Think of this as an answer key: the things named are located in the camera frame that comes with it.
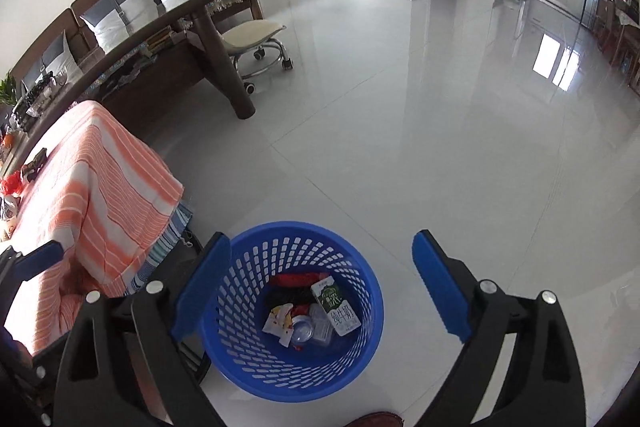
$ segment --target striped blanket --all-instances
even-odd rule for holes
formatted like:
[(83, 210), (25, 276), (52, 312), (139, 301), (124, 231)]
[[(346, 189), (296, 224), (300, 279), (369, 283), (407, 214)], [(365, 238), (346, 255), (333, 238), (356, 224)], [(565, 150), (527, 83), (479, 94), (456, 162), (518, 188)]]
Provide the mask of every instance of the striped blanket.
[(28, 253), (55, 239), (65, 256), (23, 283), (7, 330), (35, 353), (70, 330), (83, 296), (134, 289), (148, 253), (170, 223), (182, 185), (159, 156), (105, 108), (82, 102), (40, 140), (49, 160), (23, 194), (11, 239)]

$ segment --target potted plant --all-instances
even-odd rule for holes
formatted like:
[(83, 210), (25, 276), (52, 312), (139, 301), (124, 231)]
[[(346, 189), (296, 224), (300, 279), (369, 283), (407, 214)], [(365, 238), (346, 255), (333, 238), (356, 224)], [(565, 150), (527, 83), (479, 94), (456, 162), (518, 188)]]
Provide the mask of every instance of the potted plant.
[(0, 80), (0, 104), (15, 107), (18, 100), (15, 95), (15, 78), (9, 71), (4, 79)]

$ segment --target plastic container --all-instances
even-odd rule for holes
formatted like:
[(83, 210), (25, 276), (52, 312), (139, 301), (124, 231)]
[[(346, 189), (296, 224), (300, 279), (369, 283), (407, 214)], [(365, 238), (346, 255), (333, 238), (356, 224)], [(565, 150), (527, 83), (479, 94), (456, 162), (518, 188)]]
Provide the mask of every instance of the plastic container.
[(327, 347), (334, 337), (334, 327), (331, 325), (329, 317), (326, 316), (320, 304), (309, 306), (309, 317), (314, 325), (314, 334), (311, 335), (310, 341), (318, 346)]
[[(279, 402), (322, 398), (354, 380), (373, 357), (383, 326), (378, 280), (367, 262), (335, 233), (295, 221), (268, 223), (231, 240), (230, 266), (207, 303), (199, 333), (212, 363), (248, 393)], [(362, 326), (327, 347), (302, 351), (262, 333), (264, 286), (277, 273), (329, 271)]]

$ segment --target red decoration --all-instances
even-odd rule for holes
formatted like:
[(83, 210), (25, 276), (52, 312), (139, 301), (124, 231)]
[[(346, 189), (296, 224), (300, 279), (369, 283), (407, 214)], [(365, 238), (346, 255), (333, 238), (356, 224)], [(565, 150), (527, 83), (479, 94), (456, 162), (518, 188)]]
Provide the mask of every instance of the red decoration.
[(23, 186), (20, 171), (15, 171), (13, 174), (9, 174), (5, 179), (0, 181), (0, 194), (3, 196), (19, 196), (22, 193), (22, 189)]

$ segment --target trash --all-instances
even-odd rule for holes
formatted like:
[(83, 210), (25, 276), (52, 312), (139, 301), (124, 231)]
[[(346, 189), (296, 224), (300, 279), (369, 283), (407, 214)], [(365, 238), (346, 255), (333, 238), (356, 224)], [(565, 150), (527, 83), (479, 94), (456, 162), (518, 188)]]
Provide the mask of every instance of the trash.
[(291, 335), (293, 334), (293, 320), (291, 318), (291, 310), (293, 304), (284, 304), (276, 306), (269, 313), (269, 317), (262, 327), (264, 333), (270, 333), (280, 339), (280, 344), (289, 347)]
[(294, 306), (313, 304), (316, 298), (311, 288), (273, 288), (264, 296), (264, 307), (273, 310), (276, 306), (293, 304)]
[(311, 306), (309, 306), (309, 316), (314, 326), (314, 334), (311, 337), (311, 342), (322, 347), (331, 344), (331, 339), (334, 336), (334, 327), (331, 325), (329, 317), (327, 317), (322, 306), (317, 303), (311, 304)]
[(333, 277), (329, 276), (315, 283), (311, 286), (311, 292), (326, 312), (336, 333), (341, 337), (362, 325), (351, 305), (342, 296)]
[(291, 344), (297, 350), (302, 350), (302, 346), (311, 339), (314, 334), (314, 326), (311, 317), (308, 315), (297, 315), (293, 317), (293, 334), (291, 335)]
[(308, 315), (309, 314), (309, 304), (299, 304), (298, 306), (293, 306), (291, 310), (291, 318), (297, 317), (298, 315)]
[(309, 288), (312, 284), (329, 277), (328, 272), (280, 273), (269, 279), (271, 286), (283, 288)]

